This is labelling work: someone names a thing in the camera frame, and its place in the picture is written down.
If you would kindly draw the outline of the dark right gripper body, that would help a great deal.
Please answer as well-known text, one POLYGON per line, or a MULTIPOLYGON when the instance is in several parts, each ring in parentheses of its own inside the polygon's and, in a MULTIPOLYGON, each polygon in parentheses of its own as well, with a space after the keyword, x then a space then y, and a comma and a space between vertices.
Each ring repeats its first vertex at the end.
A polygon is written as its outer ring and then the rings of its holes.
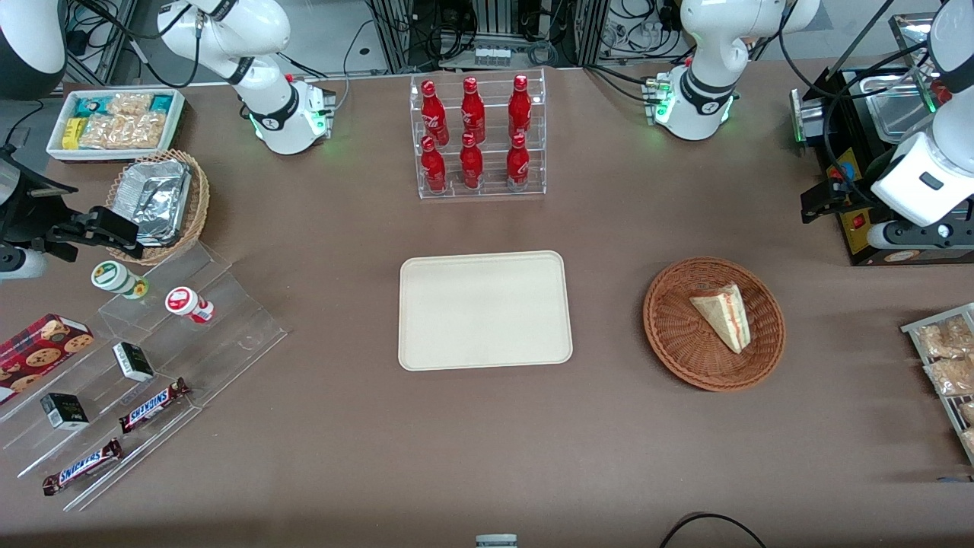
POLYGON ((46 233, 76 215, 63 196, 78 188, 57 183, 14 159, 13 148, 3 148, 2 240, 16 247, 33 247, 46 233))

